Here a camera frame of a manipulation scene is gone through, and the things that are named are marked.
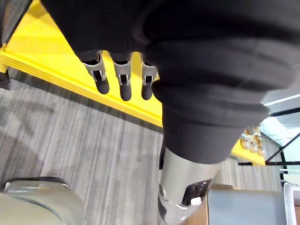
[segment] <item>robotic arm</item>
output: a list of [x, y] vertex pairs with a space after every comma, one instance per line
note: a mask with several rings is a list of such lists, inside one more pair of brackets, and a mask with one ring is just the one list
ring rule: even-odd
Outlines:
[[[152, 84], [163, 105], [158, 208], [172, 225], [201, 204], [244, 128], [268, 115], [260, 104], [266, 92], [288, 87], [298, 72], [297, 0], [42, 3], [86, 65], [96, 60], [101, 67], [101, 50], [138, 51], [158, 69]], [[130, 88], [124, 84], [130, 83], [120, 76], [121, 95]]]

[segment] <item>yellow platform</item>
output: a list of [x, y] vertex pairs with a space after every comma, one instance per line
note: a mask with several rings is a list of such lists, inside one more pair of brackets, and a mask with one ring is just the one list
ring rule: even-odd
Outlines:
[[[53, 19], [42, 4], [34, 0], [10, 41], [1, 48], [0, 69], [4, 70], [6, 66], [19, 69], [161, 127], [161, 103], [154, 96], [148, 101], [141, 96], [139, 54], [135, 52], [132, 57], [132, 98], [128, 102], [120, 98], [113, 62], [105, 51], [103, 59], [110, 85], [106, 95], [97, 91], [92, 77], [75, 56]], [[241, 149], [239, 141], [232, 154], [264, 165], [263, 157]]]

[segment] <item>black rubber fingertip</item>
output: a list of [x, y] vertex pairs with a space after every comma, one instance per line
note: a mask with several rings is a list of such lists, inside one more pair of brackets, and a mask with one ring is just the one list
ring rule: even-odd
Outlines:
[[121, 85], [120, 86], [120, 96], [124, 101], [129, 101], [131, 99], [131, 86]]
[[143, 85], [142, 86], [142, 98], [144, 100], [149, 100], [152, 97], [152, 89], [151, 85]]
[[96, 87], [97, 90], [103, 95], [109, 92], [109, 83], [107, 79], [105, 79], [104, 81], [102, 80], [96, 81]]

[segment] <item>black sleeve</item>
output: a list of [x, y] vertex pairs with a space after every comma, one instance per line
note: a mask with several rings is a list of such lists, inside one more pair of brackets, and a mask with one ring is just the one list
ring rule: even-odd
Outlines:
[[42, 0], [75, 54], [140, 51], [158, 68], [165, 145], [188, 160], [228, 157], [267, 115], [269, 90], [298, 72], [297, 0]]

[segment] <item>gray carpet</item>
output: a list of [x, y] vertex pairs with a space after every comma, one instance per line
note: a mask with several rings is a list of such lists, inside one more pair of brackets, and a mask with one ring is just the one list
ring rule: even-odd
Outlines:
[[[85, 203], [88, 225], [160, 224], [158, 156], [162, 129], [11, 69], [0, 89], [1, 181], [58, 176]], [[265, 140], [267, 154], [277, 145]], [[215, 182], [280, 190], [278, 167], [229, 158]]]

